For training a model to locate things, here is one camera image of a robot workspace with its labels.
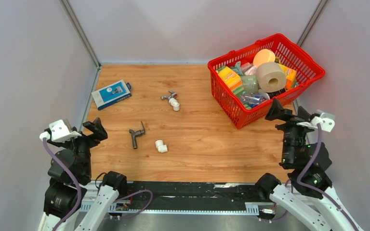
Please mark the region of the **white PVC elbow fitting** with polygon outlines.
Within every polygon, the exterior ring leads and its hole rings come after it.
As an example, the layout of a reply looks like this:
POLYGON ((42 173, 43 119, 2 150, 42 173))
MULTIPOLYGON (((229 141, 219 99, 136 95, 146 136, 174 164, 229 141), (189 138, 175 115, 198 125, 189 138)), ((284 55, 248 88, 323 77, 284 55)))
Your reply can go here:
POLYGON ((170 98, 169 99, 169 104, 172 106, 174 111, 179 111, 180 110, 180 104, 175 98, 170 98))

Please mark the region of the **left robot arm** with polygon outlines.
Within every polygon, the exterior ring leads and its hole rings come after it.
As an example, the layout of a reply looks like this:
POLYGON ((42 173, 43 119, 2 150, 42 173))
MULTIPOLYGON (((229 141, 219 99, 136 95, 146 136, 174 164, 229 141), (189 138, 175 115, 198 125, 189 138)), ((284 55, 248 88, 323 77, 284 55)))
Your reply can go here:
POLYGON ((52 158, 43 208, 46 231, 95 231, 110 206, 128 193, 126 176, 109 171, 99 184, 95 201, 86 216, 75 225, 87 192, 85 186, 92 179, 91 148, 108 138, 100 118, 82 125, 91 134, 85 135, 71 127, 66 119, 50 123, 40 134, 40 140, 52 158))

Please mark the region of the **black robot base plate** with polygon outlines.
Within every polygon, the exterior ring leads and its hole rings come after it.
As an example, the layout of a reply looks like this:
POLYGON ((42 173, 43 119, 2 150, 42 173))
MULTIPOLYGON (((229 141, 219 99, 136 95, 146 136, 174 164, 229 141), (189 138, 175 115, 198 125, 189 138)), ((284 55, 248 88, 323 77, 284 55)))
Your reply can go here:
POLYGON ((253 183, 133 181, 119 196, 129 208, 166 211, 243 211, 247 203, 272 207, 253 183))

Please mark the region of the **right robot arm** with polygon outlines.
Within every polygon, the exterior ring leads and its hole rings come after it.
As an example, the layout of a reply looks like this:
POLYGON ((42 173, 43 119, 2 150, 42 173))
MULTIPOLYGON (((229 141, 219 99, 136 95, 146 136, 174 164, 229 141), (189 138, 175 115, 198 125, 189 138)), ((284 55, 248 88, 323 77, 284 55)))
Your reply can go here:
POLYGON ((326 173, 332 161, 322 133, 333 130, 335 116, 320 110, 310 114, 301 106, 297 113, 294 115, 274 99, 265 119, 283 121, 275 126, 283 132, 279 165, 292 170, 288 173, 289 184, 315 208, 297 198, 270 173, 265 173, 255 183, 257 198, 282 206, 312 231, 362 230, 343 205, 326 173))

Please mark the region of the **white PVC elbow on table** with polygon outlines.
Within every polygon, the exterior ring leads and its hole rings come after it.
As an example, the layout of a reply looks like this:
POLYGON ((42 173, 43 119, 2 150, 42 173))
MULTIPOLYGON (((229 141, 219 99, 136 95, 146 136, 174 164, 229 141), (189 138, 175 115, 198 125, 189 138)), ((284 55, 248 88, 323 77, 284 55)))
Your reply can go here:
POLYGON ((165 153, 168 151, 167 145, 164 143, 163 140, 157 140, 155 141, 155 146, 158 152, 165 153))

